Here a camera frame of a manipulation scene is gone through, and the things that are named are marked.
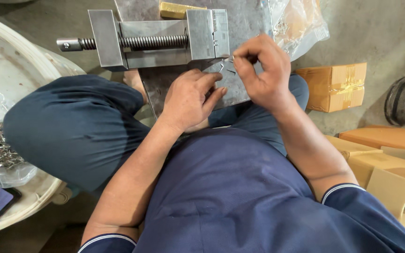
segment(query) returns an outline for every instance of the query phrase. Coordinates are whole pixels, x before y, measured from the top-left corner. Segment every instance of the bare foot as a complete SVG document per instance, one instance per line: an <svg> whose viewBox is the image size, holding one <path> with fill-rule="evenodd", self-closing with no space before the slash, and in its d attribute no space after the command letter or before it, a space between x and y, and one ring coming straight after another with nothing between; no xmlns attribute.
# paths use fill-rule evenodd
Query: bare foot
<svg viewBox="0 0 405 253"><path fill-rule="evenodd" d="M208 127L210 127L209 120L205 119L203 122L197 124L196 126L192 126L192 127L188 128L187 130L185 130L185 133L190 134L190 133L193 133L193 132L196 132L196 131L199 131L199 130L202 130L202 129L205 129Z"/></svg>
<svg viewBox="0 0 405 253"><path fill-rule="evenodd" d="M146 104L148 100L146 99L146 92L143 88L142 80L140 79L139 72L137 70L130 70L124 72L123 82L129 87L138 90L143 96L143 104Z"/></svg>

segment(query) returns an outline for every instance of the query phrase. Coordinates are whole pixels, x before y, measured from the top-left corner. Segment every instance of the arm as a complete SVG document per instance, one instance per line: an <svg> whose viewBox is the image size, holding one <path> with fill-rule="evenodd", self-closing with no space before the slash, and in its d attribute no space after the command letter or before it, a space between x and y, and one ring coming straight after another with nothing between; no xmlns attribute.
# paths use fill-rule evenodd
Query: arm
<svg viewBox="0 0 405 253"><path fill-rule="evenodd" d="M138 225L143 221L168 152L184 130L207 118L226 94L227 89L218 88L205 100L205 94L221 78L220 73L207 74L194 69L173 82L162 115L104 189L87 223L82 244L109 233L138 240Z"/></svg>
<svg viewBox="0 0 405 253"><path fill-rule="evenodd" d="M259 60L264 72L257 75L250 59ZM234 66L251 100L276 118L289 158L306 177L318 200L334 185L357 184L340 152L290 93L290 59L270 37L260 35L243 44L234 52Z"/></svg>

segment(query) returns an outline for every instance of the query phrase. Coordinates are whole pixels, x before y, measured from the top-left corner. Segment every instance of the machine vise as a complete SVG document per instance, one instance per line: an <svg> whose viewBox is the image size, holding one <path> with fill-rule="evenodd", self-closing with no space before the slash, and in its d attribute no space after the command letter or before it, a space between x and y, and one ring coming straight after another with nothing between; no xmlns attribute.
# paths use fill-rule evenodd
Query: machine vise
<svg viewBox="0 0 405 253"><path fill-rule="evenodd" d="M62 52L98 51L112 71L184 65L229 57L227 10L189 9L183 20L120 22L112 10L88 10L94 38L62 38Z"/></svg>

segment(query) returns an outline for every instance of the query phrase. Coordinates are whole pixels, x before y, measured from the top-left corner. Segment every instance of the forearm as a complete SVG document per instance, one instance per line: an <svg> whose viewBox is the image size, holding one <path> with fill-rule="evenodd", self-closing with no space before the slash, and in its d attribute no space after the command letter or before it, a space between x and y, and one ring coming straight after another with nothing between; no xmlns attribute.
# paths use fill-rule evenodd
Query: forearm
<svg viewBox="0 0 405 253"><path fill-rule="evenodd" d="M296 100L285 112L273 113L289 158L309 181L317 199L340 183L357 184L348 163L323 136Z"/></svg>
<svg viewBox="0 0 405 253"><path fill-rule="evenodd" d="M181 134L159 118L104 189L87 224L83 242L101 231L123 233L120 232L123 228L129 230L143 221L156 178Z"/></svg>

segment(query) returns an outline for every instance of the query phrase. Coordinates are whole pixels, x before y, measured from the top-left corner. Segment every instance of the right hand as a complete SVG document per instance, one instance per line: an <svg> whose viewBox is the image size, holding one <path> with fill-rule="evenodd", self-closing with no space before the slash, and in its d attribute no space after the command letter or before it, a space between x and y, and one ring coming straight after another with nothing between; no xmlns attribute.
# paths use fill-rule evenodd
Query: right hand
<svg viewBox="0 0 405 253"><path fill-rule="evenodd" d="M233 56L234 67L255 104L272 114L288 111L296 104L289 90L290 58L269 36L261 34L248 40ZM257 75L248 59L259 60L264 72Z"/></svg>

